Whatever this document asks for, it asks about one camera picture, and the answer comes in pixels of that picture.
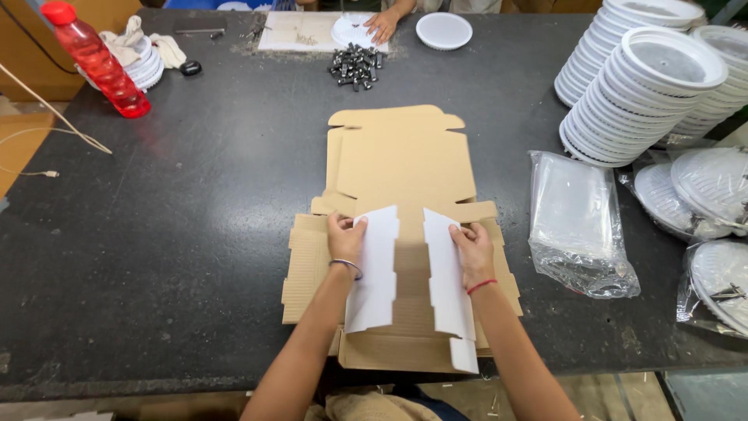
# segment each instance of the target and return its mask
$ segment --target charging cable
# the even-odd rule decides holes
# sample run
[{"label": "charging cable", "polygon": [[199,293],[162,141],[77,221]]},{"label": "charging cable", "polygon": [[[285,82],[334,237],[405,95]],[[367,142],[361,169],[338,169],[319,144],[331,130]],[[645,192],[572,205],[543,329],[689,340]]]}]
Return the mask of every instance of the charging cable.
[{"label": "charging cable", "polygon": [[[93,137],[91,137],[89,135],[85,135],[85,134],[79,132],[78,129],[76,129],[65,117],[63,117],[62,114],[60,114],[59,111],[57,111],[56,109],[54,109],[42,97],[40,97],[36,92],[32,91],[31,88],[29,88],[23,82],[21,82],[17,77],[15,77],[15,75],[13,75],[2,64],[0,64],[0,70],[2,70],[3,72],[5,72],[5,74],[7,74],[17,84],[21,85],[21,87],[24,88],[29,94],[33,95],[36,99],[38,99],[39,102],[41,102],[42,104],[44,104],[45,107],[47,107],[50,111],[52,111],[58,118],[60,118],[60,120],[62,120],[65,124],[67,124],[67,126],[70,127],[70,129],[71,129],[71,130],[65,130],[65,129],[56,129],[56,128],[52,128],[52,127],[36,127],[36,128],[33,128],[33,129],[21,130],[19,132],[16,132],[16,133],[14,133],[14,134],[6,137],[5,139],[0,140],[0,145],[2,145],[2,143],[5,142],[6,140],[11,139],[14,136],[18,136],[18,135],[20,135],[22,133],[27,133],[27,132],[31,132],[31,131],[35,131],[35,130],[54,130],[54,131],[58,131],[58,132],[70,133],[70,134],[78,135],[78,137],[80,137],[81,139],[83,139],[86,143],[88,143],[89,145],[93,146],[94,148],[100,150],[101,152],[105,152],[105,153],[110,154],[110,155],[112,154],[111,151],[106,146],[102,145],[98,140],[94,139]],[[0,166],[0,170],[6,171],[6,172],[10,172],[12,174],[18,174],[18,175],[45,175],[47,177],[58,177],[60,175],[60,173],[58,173],[56,171],[15,172],[15,171],[11,171],[9,169],[3,168],[2,166]]]}]

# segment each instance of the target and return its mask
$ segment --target wire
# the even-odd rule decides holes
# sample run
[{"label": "wire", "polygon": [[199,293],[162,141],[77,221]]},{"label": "wire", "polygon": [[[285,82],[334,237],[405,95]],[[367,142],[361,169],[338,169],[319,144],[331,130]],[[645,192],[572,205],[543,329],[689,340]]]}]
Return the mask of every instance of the wire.
[{"label": "wire", "polygon": [[76,129],[65,117],[63,117],[62,114],[60,114],[58,110],[54,109],[51,105],[49,105],[49,103],[47,103],[44,100],[44,98],[40,97],[36,92],[32,91],[31,88],[29,88],[23,82],[21,82],[15,75],[13,75],[10,72],[10,70],[6,69],[5,66],[3,66],[2,64],[0,64],[0,70],[4,71],[5,74],[10,76],[10,78],[14,80],[17,84],[21,85],[21,87],[24,88],[29,94],[34,95],[36,99],[38,99],[42,104],[44,104],[44,106],[46,106],[50,111],[55,113],[55,115],[57,115],[65,124],[67,124],[67,126],[70,127],[70,129],[73,130],[73,132],[76,135],[78,135],[81,139],[83,139],[86,143],[100,150],[101,152],[106,152],[107,154],[110,154],[110,155],[112,154],[111,151],[106,146],[99,143],[98,140],[94,139],[93,137],[89,135],[85,135],[79,132],[78,129]]},{"label": "wire", "polygon": [[42,46],[42,44],[40,44],[39,41],[37,41],[37,39],[34,38],[34,35],[31,35],[31,32],[29,32],[28,29],[26,29],[26,27],[23,26],[21,24],[21,22],[18,21],[18,19],[16,19],[16,17],[10,12],[10,10],[8,10],[7,7],[5,7],[5,4],[2,2],[2,0],[0,0],[0,7],[2,7],[3,10],[5,10],[5,13],[7,13],[7,15],[10,17],[10,20],[12,20],[13,22],[15,22],[16,25],[18,25],[18,27],[21,29],[21,31],[23,31],[23,33],[26,34],[26,36],[29,37],[29,39],[31,39],[31,41],[33,41],[35,44],[37,44],[37,46],[39,47],[40,50],[42,50],[42,52],[44,53],[44,55],[46,55],[47,58],[55,66],[57,66],[58,69],[64,71],[67,74],[71,74],[71,75],[77,75],[77,74],[79,74],[78,72],[71,72],[70,70],[62,67],[51,55],[49,55],[49,53],[47,52],[47,50],[44,49],[44,47]]},{"label": "wire", "polygon": [[[18,135],[22,135],[23,133],[34,132],[34,131],[37,131],[37,130],[54,130],[54,131],[57,131],[57,132],[69,133],[69,134],[72,134],[72,135],[76,134],[76,132],[73,132],[72,130],[57,129],[57,128],[54,128],[54,127],[35,127],[33,129],[26,129],[26,130],[21,130],[19,132],[13,133],[12,135],[6,137],[5,139],[0,140],[0,145],[2,145],[3,142],[5,142],[8,139],[12,139],[12,138],[14,138],[14,137],[16,137]],[[92,142],[96,142],[96,140],[94,138],[92,138],[91,136],[89,136],[89,135],[83,135],[83,136],[85,136],[86,138],[90,139]],[[57,172],[57,171],[42,171],[42,172],[18,172],[18,171],[11,171],[10,169],[4,168],[3,166],[0,166],[0,170],[5,171],[5,172],[10,172],[11,174],[18,174],[18,175],[46,175],[47,177],[58,177],[60,175],[60,173]]]},{"label": "wire", "polygon": [[[2,145],[3,142],[5,142],[6,140],[11,139],[11,138],[13,138],[15,136],[18,136],[20,134],[23,134],[23,133],[32,132],[32,131],[35,131],[35,130],[54,130],[54,131],[58,131],[58,132],[62,132],[62,133],[70,133],[70,134],[78,135],[86,143],[88,143],[89,145],[93,146],[94,148],[100,150],[101,152],[105,152],[105,153],[110,154],[110,155],[112,154],[111,151],[106,146],[102,145],[98,140],[94,139],[93,137],[91,137],[89,135],[85,135],[85,134],[79,132],[78,129],[76,129],[65,117],[63,117],[62,114],[60,114],[60,112],[58,110],[52,108],[52,106],[49,105],[49,103],[47,103],[44,100],[44,98],[40,97],[36,92],[32,91],[31,88],[29,88],[23,82],[21,82],[15,75],[13,75],[2,64],[0,64],[0,70],[4,71],[5,74],[7,74],[17,84],[21,85],[21,87],[24,88],[29,94],[34,95],[34,97],[36,99],[38,99],[42,104],[44,104],[45,107],[47,107],[50,111],[52,111],[55,115],[57,115],[65,124],[67,124],[68,127],[70,127],[72,129],[72,131],[71,131],[71,130],[65,130],[65,129],[57,129],[57,128],[53,128],[53,127],[35,127],[35,128],[32,128],[32,129],[21,130],[19,132],[13,133],[12,135],[6,137],[5,139],[0,140],[0,145]],[[11,171],[9,169],[3,168],[2,166],[0,166],[0,170],[6,171],[6,172],[10,172],[11,174],[19,174],[19,175],[45,175],[47,177],[57,177],[57,176],[60,175],[60,173],[58,173],[56,171],[15,172],[15,171]]]}]

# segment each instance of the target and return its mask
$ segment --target forearm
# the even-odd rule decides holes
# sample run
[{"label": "forearm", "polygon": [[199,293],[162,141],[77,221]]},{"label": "forearm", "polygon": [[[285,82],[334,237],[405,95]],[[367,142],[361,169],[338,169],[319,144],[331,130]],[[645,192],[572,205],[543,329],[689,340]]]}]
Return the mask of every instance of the forearm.
[{"label": "forearm", "polygon": [[518,420],[579,420],[574,405],[545,367],[509,301],[495,283],[470,298]]},{"label": "forearm", "polygon": [[247,404],[242,421],[304,419],[353,277],[344,264],[330,266],[325,281]]},{"label": "forearm", "polygon": [[416,0],[395,0],[395,4],[387,10],[393,10],[393,13],[397,13],[397,18],[400,19],[412,12],[413,7],[416,7]]}]

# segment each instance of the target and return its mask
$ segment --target bracelet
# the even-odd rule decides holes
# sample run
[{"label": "bracelet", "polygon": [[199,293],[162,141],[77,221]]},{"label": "bracelet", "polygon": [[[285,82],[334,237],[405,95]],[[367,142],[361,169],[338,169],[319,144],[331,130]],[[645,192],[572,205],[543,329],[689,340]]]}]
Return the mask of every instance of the bracelet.
[{"label": "bracelet", "polygon": [[468,289],[468,290],[467,290],[467,295],[470,295],[470,294],[471,294],[471,293],[472,293],[473,291],[477,290],[478,288],[480,288],[480,287],[482,287],[482,286],[484,286],[484,285],[488,285],[488,284],[490,284],[490,283],[492,283],[492,282],[493,282],[493,283],[498,283],[498,282],[496,281],[496,279],[488,279],[488,280],[486,280],[486,281],[483,281],[483,282],[481,282],[480,284],[478,284],[478,285],[475,285],[474,287],[472,287],[472,288]]},{"label": "bracelet", "polygon": [[358,275],[356,275],[355,278],[353,279],[356,281],[364,277],[364,273],[361,272],[361,269],[358,266],[356,266],[356,263],[353,263],[352,261],[342,260],[341,258],[334,258],[330,260],[330,263],[328,263],[328,266],[330,266],[333,263],[342,263],[342,264],[347,264],[348,266],[351,266],[351,267],[355,267],[356,270],[358,271]]}]

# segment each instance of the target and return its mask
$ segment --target red water bottle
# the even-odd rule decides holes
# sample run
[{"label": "red water bottle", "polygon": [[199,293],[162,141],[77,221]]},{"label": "red water bottle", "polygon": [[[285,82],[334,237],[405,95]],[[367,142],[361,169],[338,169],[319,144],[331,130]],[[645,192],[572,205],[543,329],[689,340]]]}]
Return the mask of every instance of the red water bottle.
[{"label": "red water bottle", "polygon": [[88,77],[127,118],[138,118],[150,111],[143,92],[127,76],[120,62],[109,52],[99,35],[76,17],[76,9],[64,1],[42,4],[42,14],[55,26],[55,36]]}]

